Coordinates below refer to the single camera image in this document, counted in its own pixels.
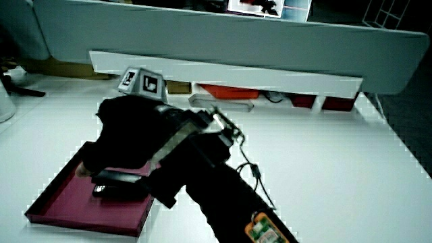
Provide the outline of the person's right hand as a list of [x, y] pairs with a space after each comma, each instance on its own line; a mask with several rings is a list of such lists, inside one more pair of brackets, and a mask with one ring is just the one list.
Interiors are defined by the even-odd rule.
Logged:
[[85, 144], [75, 174], [85, 178], [105, 168], [139, 169], [155, 164], [169, 150], [166, 143], [179, 131], [195, 129], [196, 115], [167, 104], [166, 81], [161, 74], [129, 67], [118, 86], [123, 95], [105, 99], [97, 117], [102, 130]]

